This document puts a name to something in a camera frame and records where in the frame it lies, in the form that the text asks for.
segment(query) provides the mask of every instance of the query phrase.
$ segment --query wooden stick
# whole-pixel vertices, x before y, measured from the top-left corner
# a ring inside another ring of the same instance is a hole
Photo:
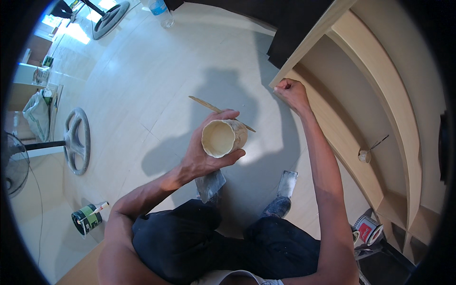
[[[198,99],[198,98],[193,97],[193,96],[189,96],[189,98],[190,98],[190,99],[193,99],[193,100],[195,100],[195,101],[197,101],[199,104],[203,105],[204,107],[207,107],[207,108],[211,109],[212,111],[215,111],[215,112],[217,112],[217,113],[219,113],[219,114],[223,113],[222,110],[220,110],[219,108],[217,108],[217,107],[215,107],[215,106],[212,106],[211,104],[209,104],[209,103],[206,102],[206,101],[203,101],[203,100]],[[255,131],[254,129],[250,128],[249,126],[247,126],[247,125],[244,124],[244,123],[242,123],[242,124],[243,124],[248,130],[250,130],[250,131],[256,133],[256,131]]]

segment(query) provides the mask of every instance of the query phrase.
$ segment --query red label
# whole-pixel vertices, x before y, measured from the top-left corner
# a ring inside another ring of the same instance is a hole
[[[372,231],[372,228],[365,223],[362,223],[361,226],[359,227],[359,237],[366,242],[369,233]]]

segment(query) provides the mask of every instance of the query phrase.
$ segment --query plastic water bottle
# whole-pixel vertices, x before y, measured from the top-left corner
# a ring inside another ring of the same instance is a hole
[[[160,21],[160,25],[163,28],[166,29],[174,25],[174,18],[171,16],[164,0],[149,0],[149,9]]]

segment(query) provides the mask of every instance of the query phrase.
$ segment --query round metal base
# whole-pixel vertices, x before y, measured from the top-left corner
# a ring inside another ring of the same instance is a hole
[[[70,126],[71,118],[74,117],[73,122]],[[84,136],[85,143],[81,144],[78,137],[78,128],[81,124],[84,125]],[[76,175],[82,175],[88,168],[88,162],[90,160],[90,129],[88,127],[88,120],[85,112],[81,108],[75,108],[70,112],[65,122],[65,131],[63,133],[64,140],[66,142],[65,148],[65,159],[67,160],[68,166],[71,171]],[[83,166],[81,169],[76,169],[75,155],[79,155],[83,159]]]
[[[93,27],[93,39],[99,40],[106,35],[127,13],[130,3],[124,1],[109,9]]]

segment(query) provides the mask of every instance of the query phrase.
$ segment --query shoe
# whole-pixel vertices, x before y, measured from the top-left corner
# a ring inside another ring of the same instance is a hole
[[[277,197],[274,201],[264,209],[261,218],[264,217],[277,217],[285,218],[291,209],[291,200],[288,197]]]

